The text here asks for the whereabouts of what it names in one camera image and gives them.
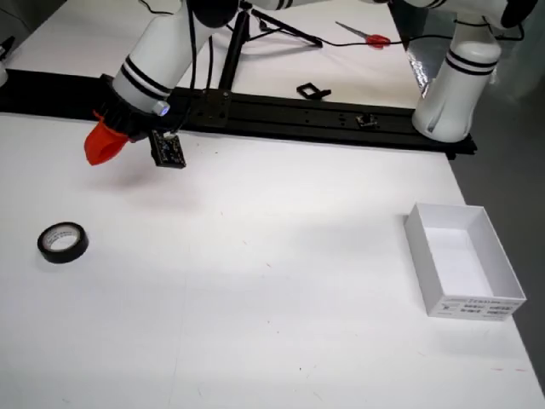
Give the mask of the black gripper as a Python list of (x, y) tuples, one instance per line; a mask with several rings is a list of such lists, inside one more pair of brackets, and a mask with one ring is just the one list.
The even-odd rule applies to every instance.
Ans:
[(86, 159), (91, 165), (104, 164), (115, 158), (129, 140), (146, 139), (158, 127), (155, 114), (132, 107), (118, 95), (112, 86), (113, 77), (102, 74), (100, 81), (100, 115), (93, 111), (98, 122), (84, 142)]

